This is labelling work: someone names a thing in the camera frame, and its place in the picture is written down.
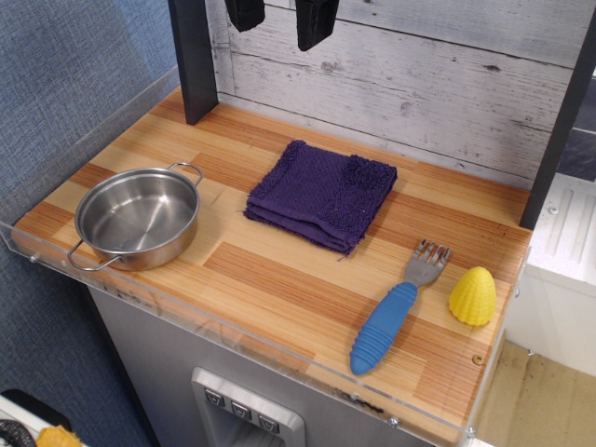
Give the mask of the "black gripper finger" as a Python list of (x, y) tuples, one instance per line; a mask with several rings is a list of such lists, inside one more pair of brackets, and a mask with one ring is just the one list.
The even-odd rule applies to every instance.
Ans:
[(247, 32), (264, 21), (263, 0), (225, 0), (231, 23), (239, 32)]
[(295, 1), (300, 50), (308, 51), (332, 34), (338, 7), (338, 0)]

